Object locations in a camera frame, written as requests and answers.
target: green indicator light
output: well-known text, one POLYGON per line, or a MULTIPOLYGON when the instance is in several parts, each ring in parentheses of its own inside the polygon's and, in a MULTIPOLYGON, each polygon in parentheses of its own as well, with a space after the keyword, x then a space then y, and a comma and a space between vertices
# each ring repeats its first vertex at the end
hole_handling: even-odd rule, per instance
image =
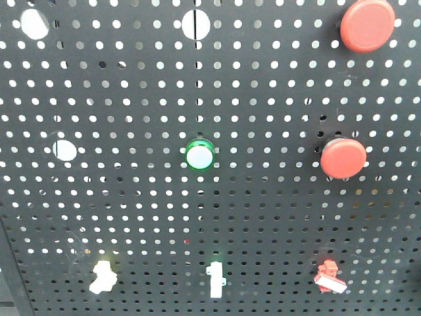
POLYGON ((213 144, 204 139, 196 138, 189 142, 186 146, 187 164, 196 170, 209 168, 215 160, 215 147, 213 144))

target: red button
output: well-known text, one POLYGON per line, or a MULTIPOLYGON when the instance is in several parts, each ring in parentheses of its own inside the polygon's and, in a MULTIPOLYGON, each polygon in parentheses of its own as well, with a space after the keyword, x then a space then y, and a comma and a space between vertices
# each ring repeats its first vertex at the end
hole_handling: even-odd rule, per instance
POLYGON ((360 142, 338 138, 324 147, 320 164, 328 176, 345 179, 360 172, 366 159, 366 150, 360 142))
POLYGON ((386 0, 358 0, 341 23, 346 47, 357 53, 375 51, 386 43, 395 29, 395 11, 386 0))

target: white plastic clip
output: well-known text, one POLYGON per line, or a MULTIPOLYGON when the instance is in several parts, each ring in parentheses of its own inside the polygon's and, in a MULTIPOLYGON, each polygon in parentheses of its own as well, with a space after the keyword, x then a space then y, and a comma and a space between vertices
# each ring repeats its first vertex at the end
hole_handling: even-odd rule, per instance
POLYGON ((206 274, 210 275, 210 298, 221 298, 222 287, 226 285, 226 278, 222 276, 222 262, 212 262, 206 268, 206 274))
POLYGON ((341 294, 344 293, 344 291, 347 289, 346 283, 342 280, 339 280, 334 276, 324 275, 322 273, 316 275, 314 278, 314 283, 341 294))
POLYGON ((117 274, 111 271, 110 261, 98 261, 93 272, 96 273, 97 279, 89 286, 89 291, 97 295, 101 292, 111 292, 117 283, 117 274))

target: black pegboard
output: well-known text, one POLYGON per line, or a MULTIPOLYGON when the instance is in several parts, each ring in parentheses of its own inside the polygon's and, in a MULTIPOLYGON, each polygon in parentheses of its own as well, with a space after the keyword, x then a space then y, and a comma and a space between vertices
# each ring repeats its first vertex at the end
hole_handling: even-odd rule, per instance
POLYGON ((419 315, 421 2, 391 0, 390 41, 356 54, 337 28, 354 1, 196 1, 0 1, 0 262, 22 316, 419 315), (180 28, 194 8, 200 42, 180 28), (218 155, 193 171, 200 133, 218 155), (350 179, 319 167, 335 134, 367 148, 350 179), (326 258, 345 294, 312 283, 326 258), (100 259, 119 282, 95 296, 100 259))

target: large hole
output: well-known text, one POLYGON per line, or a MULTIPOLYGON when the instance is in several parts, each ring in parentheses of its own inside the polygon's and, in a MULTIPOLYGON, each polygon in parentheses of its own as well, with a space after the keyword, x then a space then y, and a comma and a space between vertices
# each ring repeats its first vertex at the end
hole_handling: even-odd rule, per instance
POLYGON ((48 20, 38 10, 28 9, 20 17, 22 31, 32 40, 40 40, 47 36, 49 31, 48 20))
POLYGON ((61 161, 71 161, 76 158, 78 150, 68 140, 57 140, 53 144, 53 153, 61 161))
POLYGON ((187 38, 200 41, 211 30, 211 21, 202 10, 190 10, 183 17, 182 30, 187 38))

